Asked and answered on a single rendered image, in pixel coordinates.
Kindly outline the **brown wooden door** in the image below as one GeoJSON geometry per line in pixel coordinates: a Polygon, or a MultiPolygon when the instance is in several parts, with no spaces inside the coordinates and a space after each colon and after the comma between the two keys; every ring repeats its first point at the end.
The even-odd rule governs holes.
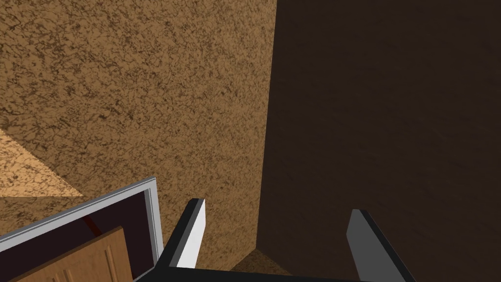
{"type": "Polygon", "coordinates": [[[133,282],[121,226],[8,282],[133,282]]]}

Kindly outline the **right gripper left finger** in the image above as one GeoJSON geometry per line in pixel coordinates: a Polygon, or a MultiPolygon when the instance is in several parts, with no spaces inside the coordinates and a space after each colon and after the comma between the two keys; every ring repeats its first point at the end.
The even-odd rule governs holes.
{"type": "Polygon", "coordinates": [[[188,201],[163,252],[158,269],[166,267],[195,268],[205,232],[205,200],[188,201]]]}

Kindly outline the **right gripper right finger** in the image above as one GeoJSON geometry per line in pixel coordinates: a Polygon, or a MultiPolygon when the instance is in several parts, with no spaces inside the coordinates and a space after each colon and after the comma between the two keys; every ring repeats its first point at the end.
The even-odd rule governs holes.
{"type": "Polygon", "coordinates": [[[416,282],[367,210],[352,210],[346,237],[360,280],[416,282]]]}

